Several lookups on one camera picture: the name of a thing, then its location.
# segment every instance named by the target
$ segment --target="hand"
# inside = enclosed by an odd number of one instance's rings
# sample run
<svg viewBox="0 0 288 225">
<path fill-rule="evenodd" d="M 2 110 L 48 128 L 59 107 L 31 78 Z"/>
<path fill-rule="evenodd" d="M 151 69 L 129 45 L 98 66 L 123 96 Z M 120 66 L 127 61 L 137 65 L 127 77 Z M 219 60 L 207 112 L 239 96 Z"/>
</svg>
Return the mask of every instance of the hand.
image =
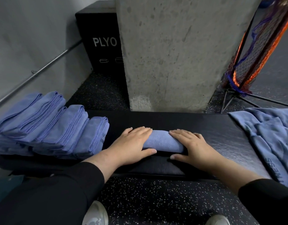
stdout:
<svg viewBox="0 0 288 225">
<path fill-rule="evenodd" d="M 169 134 L 179 140 L 188 149 L 188 156 L 174 154 L 170 156 L 172 160 L 185 162 L 200 170 L 211 173 L 217 164 L 225 159 L 206 143 L 201 134 L 180 129 L 170 130 Z"/>
<path fill-rule="evenodd" d="M 153 148 L 142 150 L 144 142 L 152 133 L 151 128 L 139 127 L 134 130 L 128 128 L 121 136 L 107 149 L 116 155 L 120 165 L 128 165 L 157 153 Z"/>
</svg>

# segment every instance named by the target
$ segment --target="black padded bench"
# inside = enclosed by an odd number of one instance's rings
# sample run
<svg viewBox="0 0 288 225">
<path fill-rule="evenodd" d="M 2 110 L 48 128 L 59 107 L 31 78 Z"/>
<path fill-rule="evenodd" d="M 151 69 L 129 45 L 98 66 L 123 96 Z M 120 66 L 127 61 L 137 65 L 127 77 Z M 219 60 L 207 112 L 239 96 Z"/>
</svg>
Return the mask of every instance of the black padded bench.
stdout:
<svg viewBox="0 0 288 225">
<path fill-rule="evenodd" d="M 103 149 L 109 147 L 123 130 L 129 127 L 146 126 L 155 130 L 167 131 L 177 128 L 185 129 L 201 133 L 206 142 L 226 158 L 259 175 L 270 178 L 264 163 L 259 159 L 246 134 L 228 115 L 131 111 L 88 111 L 88 114 L 89 117 L 105 116 L 109 119 L 110 128 Z M 114 175 L 180 180 L 214 179 L 190 165 L 171 161 L 169 159 L 171 154 L 158 152 L 136 164 L 119 168 Z M 0 155 L 0 168 L 36 176 L 57 173 L 78 162 L 80 161 L 62 160 L 42 155 L 33 157 Z"/>
</svg>

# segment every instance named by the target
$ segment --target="person's right hand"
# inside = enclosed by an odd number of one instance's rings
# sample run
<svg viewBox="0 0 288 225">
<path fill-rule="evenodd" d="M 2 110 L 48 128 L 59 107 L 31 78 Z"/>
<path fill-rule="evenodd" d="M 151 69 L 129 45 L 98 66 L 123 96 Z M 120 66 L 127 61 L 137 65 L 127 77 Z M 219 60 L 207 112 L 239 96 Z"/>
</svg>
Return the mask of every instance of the person's right hand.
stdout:
<svg viewBox="0 0 288 225">
<path fill-rule="evenodd" d="M 188 149 L 188 156 L 174 154 L 170 156 L 172 160 L 185 162 L 200 170 L 211 173 L 217 164 L 225 159 L 206 143 L 201 134 L 180 129 L 170 130 L 169 134 L 179 140 Z"/>
</svg>

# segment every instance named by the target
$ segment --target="person's left hand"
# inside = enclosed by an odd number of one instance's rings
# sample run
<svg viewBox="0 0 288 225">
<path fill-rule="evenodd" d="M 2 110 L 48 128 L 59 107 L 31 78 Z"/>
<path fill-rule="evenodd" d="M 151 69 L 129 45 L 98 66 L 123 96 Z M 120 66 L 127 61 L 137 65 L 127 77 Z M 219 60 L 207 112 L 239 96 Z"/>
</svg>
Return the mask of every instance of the person's left hand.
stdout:
<svg viewBox="0 0 288 225">
<path fill-rule="evenodd" d="M 121 136 L 106 149 L 111 154 L 116 155 L 121 165 L 136 163 L 141 159 L 157 153 L 153 148 L 142 150 L 144 142 L 152 133 L 151 128 L 139 127 L 134 130 L 128 128 Z"/>
</svg>

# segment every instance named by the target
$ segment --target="orange trim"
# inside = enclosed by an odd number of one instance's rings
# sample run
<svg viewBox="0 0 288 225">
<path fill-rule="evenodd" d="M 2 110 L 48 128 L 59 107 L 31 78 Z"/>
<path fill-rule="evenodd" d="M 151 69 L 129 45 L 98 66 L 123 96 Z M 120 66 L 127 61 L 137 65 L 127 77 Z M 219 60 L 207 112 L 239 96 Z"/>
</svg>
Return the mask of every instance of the orange trim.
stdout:
<svg viewBox="0 0 288 225">
<path fill-rule="evenodd" d="M 257 68 L 257 70 L 251 75 L 251 77 L 249 78 L 249 80 L 247 80 L 244 85 L 247 85 L 249 84 L 257 75 L 258 73 L 261 71 L 261 69 L 263 68 L 263 66 L 266 64 L 267 60 L 269 59 L 270 55 L 273 53 L 273 51 L 275 50 L 275 48 L 277 47 L 281 37 L 283 36 L 283 34 L 285 33 L 285 31 L 288 29 L 288 21 L 287 23 L 284 25 L 283 29 L 280 31 L 280 33 L 278 34 L 278 36 L 275 38 L 272 46 L 270 47 L 269 51 L 267 52 L 266 56 L 263 58 L 261 64 L 259 65 L 259 67 Z M 235 83 L 236 86 L 239 87 L 239 83 L 237 82 L 237 79 L 236 79 L 236 71 L 234 71 L 233 73 L 233 82 Z"/>
</svg>

